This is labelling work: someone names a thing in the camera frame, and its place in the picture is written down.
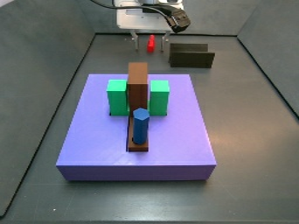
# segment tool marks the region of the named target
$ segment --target brown block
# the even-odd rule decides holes
[[[127,98],[129,106],[129,116],[139,108],[147,109],[148,83],[147,83],[147,63],[128,63]]]
[[[127,128],[127,150],[128,151],[148,151],[148,139],[143,144],[133,143],[133,117],[128,118],[128,128]]]

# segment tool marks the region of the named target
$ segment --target blue block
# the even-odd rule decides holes
[[[144,108],[133,111],[133,142],[143,144],[147,139],[149,112]]]

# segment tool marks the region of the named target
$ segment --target green block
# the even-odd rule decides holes
[[[109,114],[127,116],[127,80],[109,80],[107,84]]]
[[[151,95],[149,95],[149,115],[165,116],[169,97],[169,83],[168,80],[151,81]]]

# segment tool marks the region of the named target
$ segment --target red peg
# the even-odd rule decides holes
[[[147,51],[149,53],[155,51],[155,35],[149,36],[148,43],[147,43]]]

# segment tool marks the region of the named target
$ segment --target purple platform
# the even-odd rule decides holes
[[[125,74],[91,74],[56,166],[66,180],[207,179],[216,166],[189,75],[169,81],[168,115],[151,116],[148,152],[127,152],[127,116],[108,115],[107,85]]]

